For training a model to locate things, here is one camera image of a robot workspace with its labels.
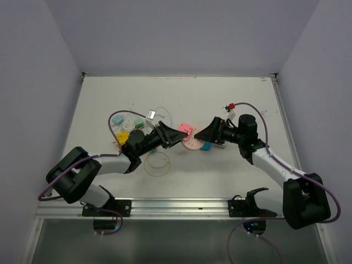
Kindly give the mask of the blue socket cube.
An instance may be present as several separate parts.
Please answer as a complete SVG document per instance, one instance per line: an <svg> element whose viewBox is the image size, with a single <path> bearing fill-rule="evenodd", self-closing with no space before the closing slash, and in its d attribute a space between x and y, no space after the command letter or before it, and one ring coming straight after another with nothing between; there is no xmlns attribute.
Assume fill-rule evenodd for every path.
<svg viewBox="0 0 352 264"><path fill-rule="evenodd" d="M200 148L201 151L209 151L212 148L212 144L210 142L205 142L203 146Z"/></svg>

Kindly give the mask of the white adapter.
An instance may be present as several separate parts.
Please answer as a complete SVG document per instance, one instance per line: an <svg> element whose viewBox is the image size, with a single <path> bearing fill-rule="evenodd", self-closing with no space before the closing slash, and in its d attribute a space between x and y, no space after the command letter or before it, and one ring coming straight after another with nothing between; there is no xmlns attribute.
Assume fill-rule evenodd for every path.
<svg viewBox="0 0 352 264"><path fill-rule="evenodd" d="M214 147L217 147L217 148L220 148L220 149L225 149L226 148L226 145L224 145L224 144L213 144L214 145Z"/></svg>

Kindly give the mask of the pink socket cube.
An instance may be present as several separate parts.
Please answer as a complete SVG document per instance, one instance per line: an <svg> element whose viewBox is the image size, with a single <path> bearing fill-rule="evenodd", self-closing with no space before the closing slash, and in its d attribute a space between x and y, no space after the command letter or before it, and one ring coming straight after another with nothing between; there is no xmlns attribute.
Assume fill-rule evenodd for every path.
<svg viewBox="0 0 352 264"><path fill-rule="evenodd" d="M187 137L183 138L183 141L188 141L193 131L193 127L186 123L180 123L178 126L178 130L187 133Z"/></svg>

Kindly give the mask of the green plug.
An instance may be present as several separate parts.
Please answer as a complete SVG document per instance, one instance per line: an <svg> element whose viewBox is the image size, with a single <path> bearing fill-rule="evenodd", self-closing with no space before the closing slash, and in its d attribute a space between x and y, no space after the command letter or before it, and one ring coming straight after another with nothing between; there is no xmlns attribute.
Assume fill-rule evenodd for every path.
<svg viewBox="0 0 352 264"><path fill-rule="evenodd" d="M137 118L134 120L134 127L135 129L141 129L145 126L144 121L141 118Z"/></svg>

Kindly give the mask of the yellow socket cube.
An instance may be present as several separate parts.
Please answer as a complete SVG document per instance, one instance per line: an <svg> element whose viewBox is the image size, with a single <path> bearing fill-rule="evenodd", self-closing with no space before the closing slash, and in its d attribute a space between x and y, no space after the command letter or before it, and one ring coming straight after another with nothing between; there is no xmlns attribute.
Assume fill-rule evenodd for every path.
<svg viewBox="0 0 352 264"><path fill-rule="evenodd" d="M116 145L117 145L117 146L118 146L118 145L123 146L123 145L126 143L127 139L129 138L129 134L128 134L128 132L126 132L126 131L119 132L119 133L114 133L114 136L115 136L115 138L118 140L118 141L116 142Z"/></svg>

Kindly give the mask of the teal charger plug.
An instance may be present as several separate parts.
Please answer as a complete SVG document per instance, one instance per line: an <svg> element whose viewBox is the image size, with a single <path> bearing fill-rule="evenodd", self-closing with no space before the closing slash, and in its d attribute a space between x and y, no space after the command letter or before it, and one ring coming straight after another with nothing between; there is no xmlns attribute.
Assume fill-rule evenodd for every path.
<svg viewBox="0 0 352 264"><path fill-rule="evenodd" d="M121 115L114 115L111 119L111 124L120 126L124 122L124 117Z"/></svg>

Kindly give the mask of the light blue plug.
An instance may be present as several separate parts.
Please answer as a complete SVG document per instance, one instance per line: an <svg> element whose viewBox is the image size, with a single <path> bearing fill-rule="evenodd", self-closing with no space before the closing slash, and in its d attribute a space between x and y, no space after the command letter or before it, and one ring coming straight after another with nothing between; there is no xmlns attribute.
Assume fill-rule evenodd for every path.
<svg viewBox="0 0 352 264"><path fill-rule="evenodd" d="M149 154L153 154L153 153L155 153L156 151L157 151L157 149L156 149L156 148L153 148L152 150L149 151Z"/></svg>

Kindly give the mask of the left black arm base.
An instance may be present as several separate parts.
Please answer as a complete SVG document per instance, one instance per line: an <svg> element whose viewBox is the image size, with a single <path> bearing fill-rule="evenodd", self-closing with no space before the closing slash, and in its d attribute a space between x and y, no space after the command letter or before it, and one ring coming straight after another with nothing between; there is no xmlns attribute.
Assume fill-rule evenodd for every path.
<svg viewBox="0 0 352 264"><path fill-rule="evenodd" d="M91 185L81 198L84 217L113 217L117 213L122 217L130 217L132 201L116 199L106 188Z"/></svg>

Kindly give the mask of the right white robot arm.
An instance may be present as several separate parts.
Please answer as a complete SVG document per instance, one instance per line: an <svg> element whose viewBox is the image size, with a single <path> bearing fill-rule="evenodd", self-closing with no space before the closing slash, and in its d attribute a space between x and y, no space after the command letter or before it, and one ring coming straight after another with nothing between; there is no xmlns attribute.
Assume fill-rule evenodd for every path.
<svg viewBox="0 0 352 264"><path fill-rule="evenodd" d="M217 145L225 142L237 144L242 158L264 171L283 189L283 215L293 229L325 221L331 216L321 177L290 168L288 163L276 158L259 139L253 115L241 115L238 126L234 127L215 117L194 138Z"/></svg>

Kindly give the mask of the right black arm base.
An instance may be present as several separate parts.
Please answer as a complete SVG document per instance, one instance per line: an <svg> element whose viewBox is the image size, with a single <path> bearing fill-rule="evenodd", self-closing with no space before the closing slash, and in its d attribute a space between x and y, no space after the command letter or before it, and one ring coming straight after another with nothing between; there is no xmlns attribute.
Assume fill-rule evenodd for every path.
<svg viewBox="0 0 352 264"><path fill-rule="evenodd" d="M277 217L277 213L259 208L255 201L255 195L269 188L257 188L248 191L245 198L240 195L233 196L227 201L229 217Z"/></svg>

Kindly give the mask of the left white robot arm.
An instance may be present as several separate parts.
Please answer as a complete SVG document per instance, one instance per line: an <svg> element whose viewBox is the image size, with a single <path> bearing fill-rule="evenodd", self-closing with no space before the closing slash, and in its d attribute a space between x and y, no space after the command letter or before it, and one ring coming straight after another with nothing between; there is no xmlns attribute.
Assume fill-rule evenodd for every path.
<svg viewBox="0 0 352 264"><path fill-rule="evenodd" d="M95 206L102 216L110 215L114 202L102 187L92 184L101 174L128 174L141 164L140 156L161 146L170 148L188 134L166 126L162 121L149 133L134 130L118 154L90 155L82 147L73 148L46 176L48 187L39 194L39 201L63 198L66 203L77 201Z"/></svg>

